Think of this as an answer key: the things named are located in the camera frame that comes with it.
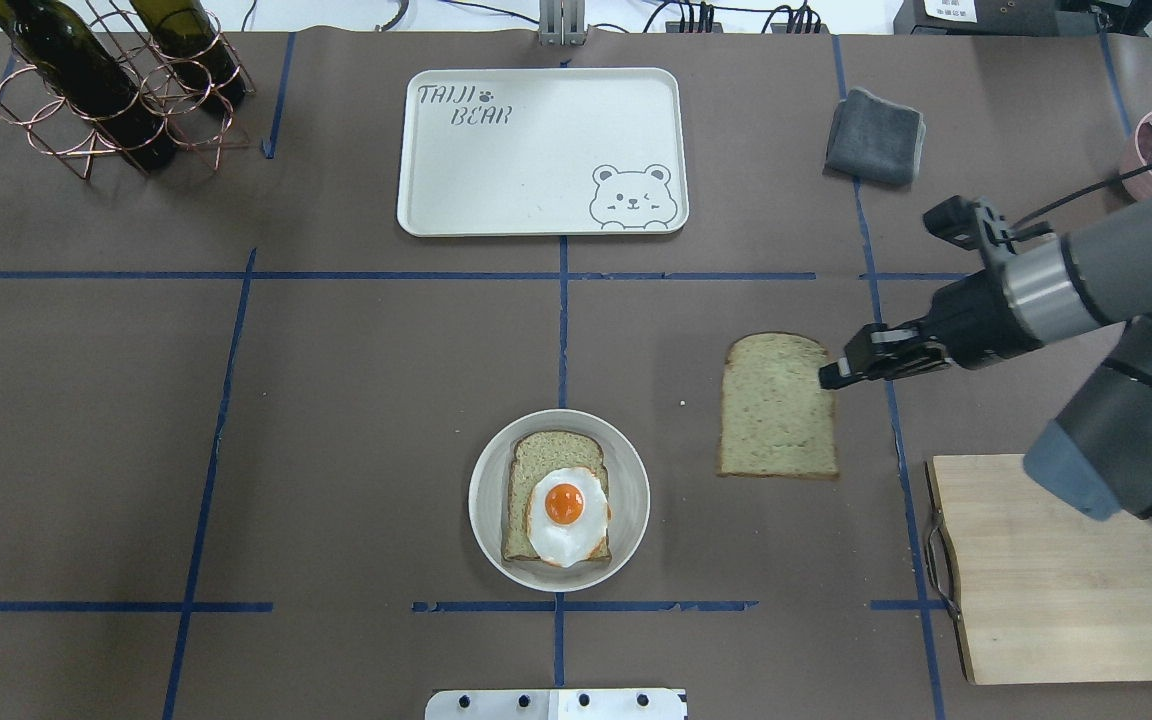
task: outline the white label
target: white label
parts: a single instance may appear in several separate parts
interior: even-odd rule
[[[975,23],[975,0],[923,0],[923,8],[933,18]]]

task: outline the green glass bottle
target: green glass bottle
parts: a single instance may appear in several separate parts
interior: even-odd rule
[[[8,6],[8,0],[0,0],[0,28],[3,29],[3,32],[12,35],[13,22],[15,22],[15,15]]]
[[[164,53],[191,58],[207,69],[204,73],[198,65],[175,63],[173,69],[182,85],[202,91],[211,74],[211,82],[218,86],[215,90],[233,108],[242,104],[247,83],[229,51],[217,40],[217,32],[198,0],[132,0],[132,8]],[[223,103],[215,97],[210,97],[202,106],[218,115],[225,111]]]
[[[141,168],[164,167],[175,143],[158,118],[141,104],[141,88],[111,58],[88,23],[58,0],[6,0],[14,14],[12,41],[60,94],[93,120],[96,130],[124,147]]]

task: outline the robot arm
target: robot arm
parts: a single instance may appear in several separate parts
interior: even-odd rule
[[[1119,344],[1025,456],[1025,471],[1091,518],[1152,523],[1152,200],[1015,255],[1015,233],[986,200],[950,199],[929,230],[979,250],[985,270],[938,290],[923,318],[865,325],[820,386],[977,369],[1128,320]]]

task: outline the white plastic object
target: white plastic object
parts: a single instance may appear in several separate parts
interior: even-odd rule
[[[539,560],[508,560],[500,552],[507,524],[507,492],[513,447],[520,439],[541,430],[568,430],[594,439],[602,447],[607,467],[608,503],[612,522],[607,528],[611,561],[585,561],[571,568],[554,568]],[[509,579],[544,592],[575,592],[611,578],[626,566],[643,541],[652,511],[649,471],[630,441],[607,420],[579,410],[540,410],[522,416],[500,430],[486,445],[470,478],[470,528],[483,555]]]
[[[439,691],[425,720],[685,720],[685,697],[668,688]]]
[[[397,222],[415,236],[668,233],[687,213],[664,69],[425,70],[407,85]]]

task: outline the white bowl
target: white bowl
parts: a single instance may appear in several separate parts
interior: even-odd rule
[[[540,430],[570,430],[593,438],[602,447],[607,467],[608,502],[612,523],[607,528],[609,562],[577,562],[571,568],[554,568],[539,560],[503,560],[500,539],[506,526],[506,492],[513,446]],[[575,592],[592,588],[620,570],[643,541],[649,529],[652,493],[649,471],[630,441],[607,420],[579,410],[540,410],[522,416],[500,430],[473,465],[470,479],[470,528],[492,564],[516,583],[544,592]]]

